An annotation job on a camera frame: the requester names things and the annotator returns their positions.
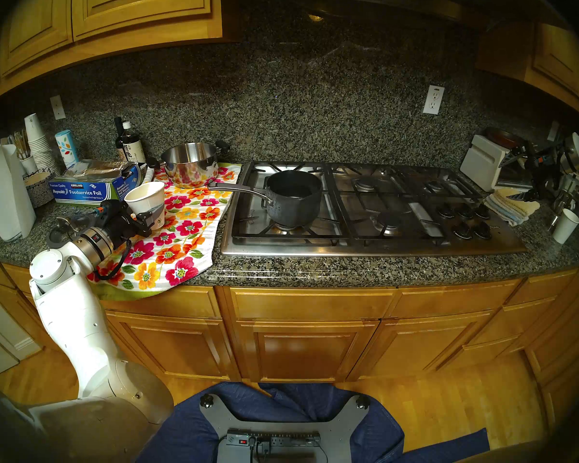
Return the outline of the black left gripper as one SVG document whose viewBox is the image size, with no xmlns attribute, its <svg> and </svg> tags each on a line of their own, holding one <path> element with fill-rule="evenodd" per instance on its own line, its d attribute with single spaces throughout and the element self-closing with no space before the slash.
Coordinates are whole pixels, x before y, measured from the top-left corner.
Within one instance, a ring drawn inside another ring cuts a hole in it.
<svg viewBox="0 0 579 463">
<path fill-rule="evenodd" d="M 105 232 L 112 243 L 124 243 L 134 236 L 149 237 L 163 227 L 165 205 L 158 205 L 131 217 L 131 208 L 124 201 L 102 201 L 95 210 L 94 227 Z"/>
</svg>

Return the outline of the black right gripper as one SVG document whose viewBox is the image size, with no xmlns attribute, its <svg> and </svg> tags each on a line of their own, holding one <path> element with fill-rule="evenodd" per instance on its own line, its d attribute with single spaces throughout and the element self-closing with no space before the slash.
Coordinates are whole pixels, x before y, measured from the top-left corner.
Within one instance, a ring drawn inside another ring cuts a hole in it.
<svg viewBox="0 0 579 463">
<path fill-rule="evenodd" d="M 532 202 L 539 200 L 540 197 L 554 197 L 560 176 L 558 147 L 550 144 L 544 146 L 537 143 L 528 143 L 526 148 L 509 150 L 502 158 L 499 166 L 511 165 L 519 159 L 526 159 L 526 170 L 529 170 L 532 174 L 533 184 L 536 188 L 536 190 L 519 193 L 519 201 Z"/>
</svg>

